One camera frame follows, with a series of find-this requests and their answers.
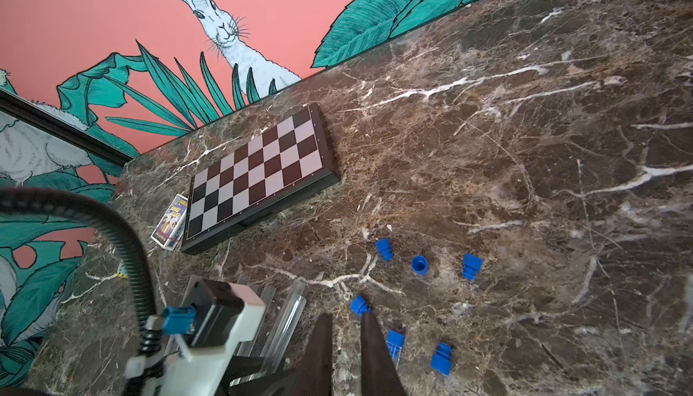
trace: marble countertop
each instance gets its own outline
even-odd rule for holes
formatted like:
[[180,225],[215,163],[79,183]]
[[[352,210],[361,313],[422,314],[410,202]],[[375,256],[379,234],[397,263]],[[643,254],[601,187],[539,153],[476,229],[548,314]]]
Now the marble countertop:
[[[151,252],[160,306],[192,274],[246,274],[279,299],[304,278],[287,355],[332,313],[335,395],[359,394],[357,294],[406,335],[410,395],[687,394],[692,16],[693,0],[482,0],[135,159],[114,207]],[[340,183],[197,256],[151,242],[192,173],[310,102]],[[485,261],[475,283],[465,253]],[[30,387],[119,391],[136,333],[117,265],[97,236]],[[448,377],[430,369],[439,341]]]

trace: painted rabbit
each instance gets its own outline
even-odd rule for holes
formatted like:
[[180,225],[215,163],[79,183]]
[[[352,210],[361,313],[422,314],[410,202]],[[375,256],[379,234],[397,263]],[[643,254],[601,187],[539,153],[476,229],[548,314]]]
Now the painted rabbit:
[[205,34],[214,42],[231,66],[238,63],[241,86],[253,67],[253,77],[260,97],[267,95],[270,82],[275,79],[276,88],[282,89],[301,78],[286,68],[268,61],[256,50],[248,47],[240,38],[238,22],[231,14],[220,9],[213,0],[182,0],[193,10]]

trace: blue plastic cap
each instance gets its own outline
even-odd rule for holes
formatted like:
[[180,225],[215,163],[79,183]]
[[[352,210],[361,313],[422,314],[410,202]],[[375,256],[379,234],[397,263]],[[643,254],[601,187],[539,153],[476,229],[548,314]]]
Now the blue plastic cap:
[[411,269],[418,275],[424,275],[428,272],[428,261],[423,256],[416,256],[411,260]]
[[392,259],[392,245],[387,238],[377,240],[376,247],[380,256],[383,257],[383,261],[387,262]]
[[351,302],[351,311],[361,316],[363,312],[370,312],[371,308],[368,307],[366,300],[362,296],[356,296]]
[[187,334],[195,321],[195,307],[169,306],[164,309],[162,331],[164,334]]
[[445,343],[439,343],[436,353],[431,358],[431,367],[443,375],[449,375],[453,368],[452,359],[453,349]]
[[404,334],[400,334],[397,331],[388,331],[387,332],[387,343],[390,343],[398,348],[402,348],[404,346]]

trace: folding chess box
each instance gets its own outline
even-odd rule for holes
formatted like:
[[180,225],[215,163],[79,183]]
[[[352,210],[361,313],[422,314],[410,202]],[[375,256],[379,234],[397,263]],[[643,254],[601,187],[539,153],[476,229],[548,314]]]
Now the folding chess box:
[[182,251],[201,253],[338,181],[311,104],[193,176]]

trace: blue stopper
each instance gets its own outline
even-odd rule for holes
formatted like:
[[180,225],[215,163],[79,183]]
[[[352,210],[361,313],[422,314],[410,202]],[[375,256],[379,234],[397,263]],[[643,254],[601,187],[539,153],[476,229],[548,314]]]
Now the blue stopper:
[[428,272],[428,261],[423,256],[416,256],[411,260],[411,269],[418,275],[425,275]]
[[366,300],[364,300],[362,296],[356,296],[356,298],[354,298],[351,302],[351,311],[361,316],[363,312],[370,312],[371,308],[368,307]]
[[462,260],[462,275],[465,279],[476,279],[476,275],[481,270],[484,260],[473,254],[465,253]]
[[195,307],[168,306],[161,317],[164,319],[164,334],[187,334],[195,321]]
[[453,349],[449,345],[440,342],[438,344],[438,349],[436,349],[435,354],[433,354],[433,358],[431,358],[431,367],[433,370],[437,370],[443,375],[449,375],[450,369],[453,368],[453,362],[451,361],[452,352]]
[[392,259],[392,245],[390,245],[387,238],[377,240],[376,247],[380,256],[383,257],[383,261],[387,262]]

